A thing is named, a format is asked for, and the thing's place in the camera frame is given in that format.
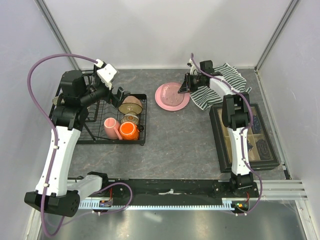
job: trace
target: green and white striped cloth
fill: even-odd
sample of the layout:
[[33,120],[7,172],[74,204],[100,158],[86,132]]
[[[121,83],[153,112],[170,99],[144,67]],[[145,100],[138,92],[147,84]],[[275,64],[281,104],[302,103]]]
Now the green and white striped cloth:
[[[245,80],[237,69],[225,63],[222,66],[214,68],[215,72],[222,73],[224,79],[239,92],[250,92],[251,87],[246,89],[247,80]],[[190,97],[199,108],[206,110],[213,104],[220,104],[223,102],[221,97],[207,86],[200,86],[197,91],[190,93]]]

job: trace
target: black dish rack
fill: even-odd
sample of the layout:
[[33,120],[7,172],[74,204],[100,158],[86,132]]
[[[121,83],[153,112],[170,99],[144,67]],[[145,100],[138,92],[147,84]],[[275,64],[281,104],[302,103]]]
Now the black dish rack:
[[[83,76],[86,79],[86,83],[91,83],[94,79],[93,71],[83,71]],[[61,93],[61,87],[58,87],[56,97]],[[106,135],[104,122],[107,118],[114,118],[119,123],[124,117],[117,108],[111,104],[107,104],[104,100],[100,100],[97,103],[91,105],[88,108],[89,115],[84,123],[82,132],[77,141],[77,144],[140,144],[143,146],[146,143],[146,131],[147,131],[147,95],[145,94],[131,94],[141,101],[142,112],[137,115],[139,117],[139,124],[143,126],[143,131],[139,133],[138,140],[119,140],[109,139]],[[55,105],[52,105],[49,117],[55,109]]]

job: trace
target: orange mug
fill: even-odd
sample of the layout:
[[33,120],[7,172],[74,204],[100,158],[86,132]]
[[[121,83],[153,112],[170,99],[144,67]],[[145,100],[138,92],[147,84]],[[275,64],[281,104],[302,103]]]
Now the orange mug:
[[122,140],[122,136],[119,133],[120,123],[114,119],[113,117],[109,117],[104,121],[104,131],[109,139],[120,139]]
[[120,125],[119,132],[124,140],[138,140],[140,131],[133,122],[126,121]]

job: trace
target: floor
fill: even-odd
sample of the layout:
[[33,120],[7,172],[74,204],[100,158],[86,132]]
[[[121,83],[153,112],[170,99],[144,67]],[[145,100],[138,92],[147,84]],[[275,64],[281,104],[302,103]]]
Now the floor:
[[[213,210],[126,210],[107,216],[83,216],[63,226],[54,239],[307,240],[297,215],[294,201],[264,201],[248,216],[238,217]],[[52,224],[58,224],[59,219],[49,218]],[[38,240],[48,239],[41,231]]]
[[[279,157],[267,112],[253,69],[238,70],[252,87],[250,101],[258,103],[273,147]],[[69,177],[90,171],[110,178],[229,179],[221,173],[209,110],[201,110],[192,100],[182,110],[169,112],[155,102],[156,89],[167,82],[180,82],[186,69],[121,70],[114,87],[148,98],[146,143],[140,145],[77,145]],[[259,172],[264,180],[283,180],[282,166]]]

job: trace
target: wall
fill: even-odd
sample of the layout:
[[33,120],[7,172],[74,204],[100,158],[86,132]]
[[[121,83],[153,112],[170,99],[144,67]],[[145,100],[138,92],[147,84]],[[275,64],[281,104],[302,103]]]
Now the wall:
[[[31,212],[24,196],[41,176],[51,136],[29,96],[27,74],[61,48],[33,0],[1,1],[0,33],[0,233],[3,240],[19,240]],[[53,59],[34,72],[33,92],[47,112],[70,68],[67,59]]]
[[320,1],[300,1],[260,70],[290,173],[320,224]]
[[73,53],[130,69],[186,68],[191,52],[255,66],[290,0],[45,2]]

